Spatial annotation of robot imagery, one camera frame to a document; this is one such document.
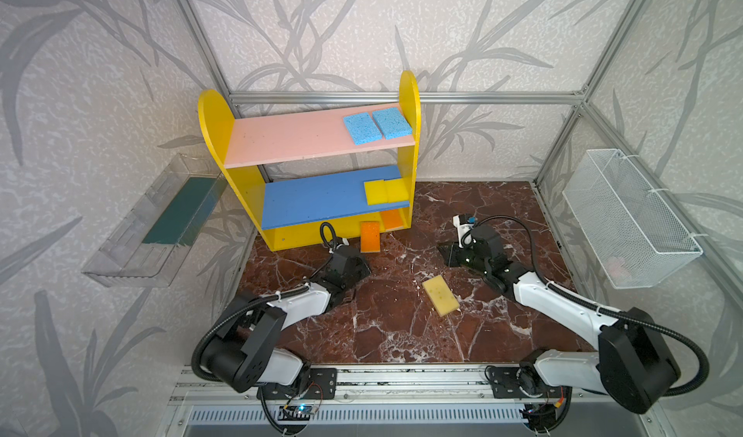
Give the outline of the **orange sponge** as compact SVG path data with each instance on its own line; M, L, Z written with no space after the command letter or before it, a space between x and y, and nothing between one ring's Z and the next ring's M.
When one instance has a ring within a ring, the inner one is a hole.
M406 221L402 210L389 210L380 213L381 225L385 232L392 232L406 228Z
M381 251L380 223L364 221L361 223L361 252L379 253Z

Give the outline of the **pale yellow sponge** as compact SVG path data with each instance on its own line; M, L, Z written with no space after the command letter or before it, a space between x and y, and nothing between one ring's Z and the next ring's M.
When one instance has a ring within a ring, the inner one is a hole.
M422 284L437 314L441 317L460 309L460 303L443 276L435 276Z

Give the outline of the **blue sponge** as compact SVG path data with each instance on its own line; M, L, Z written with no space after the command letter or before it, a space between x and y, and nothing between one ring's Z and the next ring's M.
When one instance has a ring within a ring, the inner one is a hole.
M377 142L383 138L368 112L343 117L342 121L355 146Z
M412 135L412 127L398 107L373 111L371 114L385 140Z

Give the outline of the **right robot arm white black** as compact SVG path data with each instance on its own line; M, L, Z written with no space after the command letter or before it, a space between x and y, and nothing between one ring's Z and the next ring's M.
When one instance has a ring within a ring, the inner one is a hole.
M536 352L522 365L524 386L605 394L642 415L660 398L690 394L706 382L708 357L687 336L641 309L601 305L545 278L538 267L527 269L507 256L499 233L485 221L460 214L453 223L458 239L437 247L447 267L478 274L498 295L547 315L592 348Z

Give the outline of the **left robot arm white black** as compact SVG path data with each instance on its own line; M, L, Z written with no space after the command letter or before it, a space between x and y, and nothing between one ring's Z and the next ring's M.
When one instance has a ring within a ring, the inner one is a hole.
M361 252L349 245L330 251L326 263L294 289L258 296L237 295L199 340L191 359L194 375L261 396L277 388L301 396L311 387L310 364L278 346L282 332L338 307L346 293L371 274Z

